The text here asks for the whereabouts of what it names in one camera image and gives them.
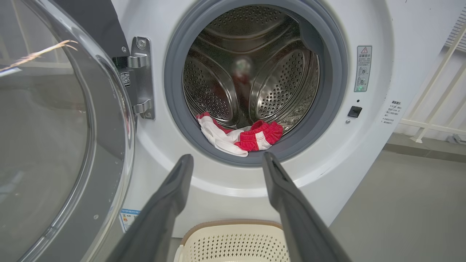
washing machine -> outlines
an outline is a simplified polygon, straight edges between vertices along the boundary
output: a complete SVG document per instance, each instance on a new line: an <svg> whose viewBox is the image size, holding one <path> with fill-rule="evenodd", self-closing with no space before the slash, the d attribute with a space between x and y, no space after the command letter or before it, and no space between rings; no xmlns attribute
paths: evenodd
<svg viewBox="0 0 466 262"><path fill-rule="evenodd" d="M12 127L2 140L10 152L0 177L0 205L11 215L0 218L0 232L13 239L2 245L12 261L92 258L112 225L127 229L185 154L193 156L194 170L174 237L207 221L280 222L267 198L263 152L239 157L218 150L195 118L206 111L231 129L258 120L281 124L283 136L267 152L330 225L416 95L464 5L11 3L5 17L24 9L23 19L35 17L61 43L51 52L58 67L37 60L0 72L7 87L0 87L2 122ZM0 50L21 48L13 36L45 34L24 27L4 26ZM34 234L20 237L28 227Z"/></svg>

white plastic basket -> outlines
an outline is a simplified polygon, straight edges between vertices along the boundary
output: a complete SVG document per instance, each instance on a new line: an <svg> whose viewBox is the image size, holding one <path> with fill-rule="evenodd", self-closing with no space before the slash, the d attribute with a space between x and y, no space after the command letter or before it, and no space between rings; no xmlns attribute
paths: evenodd
<svg viewBox="0 0 466 262"><path fill-rule="evenodd" d="M260 220L208 222L192 228L174 262L289 262L280 224Z"/></svg>

gray floor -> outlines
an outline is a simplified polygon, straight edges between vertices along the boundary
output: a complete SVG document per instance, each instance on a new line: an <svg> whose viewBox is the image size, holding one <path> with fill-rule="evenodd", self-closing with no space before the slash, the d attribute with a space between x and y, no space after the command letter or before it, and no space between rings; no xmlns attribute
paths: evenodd
<svg viewBox="0 0 466 262"><path fill-rule="evenodd" d="M381 152L330 230L354 262L463 262L465 223L465 163Z"/></svg>

metal hinge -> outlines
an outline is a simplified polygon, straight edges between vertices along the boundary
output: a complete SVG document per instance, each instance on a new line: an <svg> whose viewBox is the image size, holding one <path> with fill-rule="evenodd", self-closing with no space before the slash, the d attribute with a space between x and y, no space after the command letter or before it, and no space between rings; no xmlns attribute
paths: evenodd
<svg viewBox="0 0 466 262"><path fill-rule="evenodd" d="M131 55L115 58L114 62L130 98L133 113L142 118L155 119L149 38L134 37Z"/></svg>

